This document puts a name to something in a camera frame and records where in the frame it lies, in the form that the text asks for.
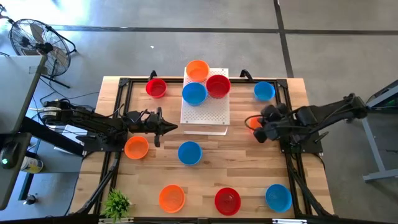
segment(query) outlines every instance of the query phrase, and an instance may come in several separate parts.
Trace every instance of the electric fan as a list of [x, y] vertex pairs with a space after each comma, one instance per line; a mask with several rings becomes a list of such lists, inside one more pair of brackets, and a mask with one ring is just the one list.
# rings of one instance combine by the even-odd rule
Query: electric fan
[[[12, 23], [9, 38], [18, 55], [47, 55], [42, 74], [50, 77], [64, 74], [70, 65], [70, 54], [76, 51], [75, 45], [52, 27], [33, 19]], [[64, 40], [73, 45], [72, 51]]]

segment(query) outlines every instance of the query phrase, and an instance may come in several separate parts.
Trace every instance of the wooden tabletop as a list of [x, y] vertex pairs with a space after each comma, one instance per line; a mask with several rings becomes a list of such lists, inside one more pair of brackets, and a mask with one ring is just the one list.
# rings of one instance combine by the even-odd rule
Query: wooden tabletop
[[[119, 78], [104, 77], [97, 113], [108, 115], [113, 112]], [[287, 81], [293, 109], [308, 105], [303, 79], [288, 78]], [[138, 134], [150, 143], [148, 155], [141, 160], [134, 161], [122, 154], [116, 189], [134, 204], [130, 209], [131, 217], [224, 217], [214, 205], [215, 194], [223, 187], [232, 187], [241, 196], [241, 208], [231, 218], [294, 216], [293, 208], [285, 213], [273, 212], [264, 199], [270, 185], [282, 184], [289, 188], [289, 180], [279, 142], [258, 143], [243, 124], [246, 117], [259, 114], [265, 107], [265, 103], [253, 99], [252, 89], [253, 84], [232, 84], [229, 96], [231, 125], [226, 136], [200, 136], [182, 132], [182, 83], [168, 83], [167, 93], [161, 99], [148, 96], [145, 84], [134, 84], [129, 111], [154, 111], [161, 106], [164, 119], [179, 127], [160, 137], [158, 148], [154, 146], [153, 134]], [[178, 147], [189, 140], [199, 143], [203, 149], [203, 157], [195, 166], [185, 166], [177, 157]], [[311, 154], [302, 157], [309, 189], [324, 208], [333, 213], [322, 163]], [[81, 208], [97, 187], [103, 158], [103, 152], [95, 152], [83, 161], [71, 212]], [[170, 184], [181, 186], [186, 195], [185, 205], [177, 213], [166, 213], [159, 206], [159, 193]], [[301, 190], [297, 184], [296, 187], [300, 208], [304, 211]], [[108, 189], [105, 189], [103, 200], [107, 194]]]

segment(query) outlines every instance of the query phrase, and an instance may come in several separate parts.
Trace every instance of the pegboard platform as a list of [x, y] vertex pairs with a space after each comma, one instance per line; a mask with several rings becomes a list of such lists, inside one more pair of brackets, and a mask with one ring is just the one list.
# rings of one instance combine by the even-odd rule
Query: pegboard platform
[[[210, 74], [208, 77], [211, 77], [212, 75], [224, 75], [228, 77], [228, 69], [210, 68]], [[191, 82], [192, 80], [187, 75], [187, 68], [185, 68], [183, 85], [185, 86]], [[216, 99], [208, 95], [205, 102], [200, 106], [191, 106], [182, 99], [180, 122], [181, 124], [200, 124], [200, 125], [205, 124], [205, 125], [228, 126], [229, 94], [227, 94], [222, 99]]]

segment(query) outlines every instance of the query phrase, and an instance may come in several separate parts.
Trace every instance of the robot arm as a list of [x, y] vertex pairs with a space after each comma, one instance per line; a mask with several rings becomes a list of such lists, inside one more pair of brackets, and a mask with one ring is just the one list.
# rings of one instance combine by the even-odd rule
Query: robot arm
[[42, 119], [47, 125], [70, 124], [93, 133], [88, 136], [79, 136], [78, 139], [85, 143], [99, 141], [103, 151], [112, 151], [110, 150], [111, 146], [124, 145], [128, 131], [131, 133], [154, 133], [155, 145], [159, 147], [160, 135], [178, 127], [163, 119], [162, 108], [158, 108], [156, 113], [147, 110], [130, 111], [122, 115], [121, 118], [111, 118], [114, 114], [103, 116], [84, 107], [74, 106], [67, 100], [60, 100], [44, 103]]
[[365, 118], [368, 107], [354, 93], [343, 100], [324, 106], [302, 106], [288, 111], [286, 105], [265, 107], [258, 121], [262, 127], [254, 130], [259, 142], [266, 139], [277, 140], [282, 136], [291, 136], [292, 144], [300, 144], [319, 130], [343, 119]]

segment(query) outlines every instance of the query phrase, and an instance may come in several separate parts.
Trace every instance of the concrete floor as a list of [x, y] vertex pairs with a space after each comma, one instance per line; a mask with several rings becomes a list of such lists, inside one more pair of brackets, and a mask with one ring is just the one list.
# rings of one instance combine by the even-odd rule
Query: concrete floor
[[[398, 2], [394, 0], [279, 2], [286, 29], [398, 29]], [[272, 0], [5, 0], [2, 4], [14, 20], [27, 17], [58, 25], [278, 28]], [[59, 77], [73, 88], [55, 86], [67, 96], [99, 91], [104, 75], [148, 76], [152, 70], [159, 75], [182, 75], [181, 68], [197, 58], [211, 67], [229, 68], [231, 76], [238, 76], [243, 68], [255, 77], [287, 76], [279, 34], [60, 33], [79, 51], [66, 74]], [[287, 35], [294, 77], [305, 79], [310, 103], [317, 105], [340, 100], [351, 92], [366, 100], [397, 79], [397, 43], [398, 35]], [[15, 54], [4, 29], [0, 30], [0, 51]], [[50, 89], [39, 83], [35, 98], [48, 93]], [[90, 95], [73, 102], [95, 106], [96, 100], [96, 95]], [[398, 223], [398, 179], [372, 184], [362, 181], [362, 175], [377, 171], [377, 166], [361, 123], [337, 123], [328, 130], [330, 134], [322, 144], [335, 213], [345, 218]], [[67, 175], [67, 183], [58, 181], [55, 185], [70, 197], [75, 181], [72, 174]], [[58, 197], [38, 187], [32, 187], [31, 192], [44, 198]], [[51, 202], [47, 204], [51, 210], [32, 205], [24, 218], [61, 215], [69, 203], [67, 199]], [[21, 218], [6, 215], [16, 209], [10, 204], [0, 212], [0, 220]]]

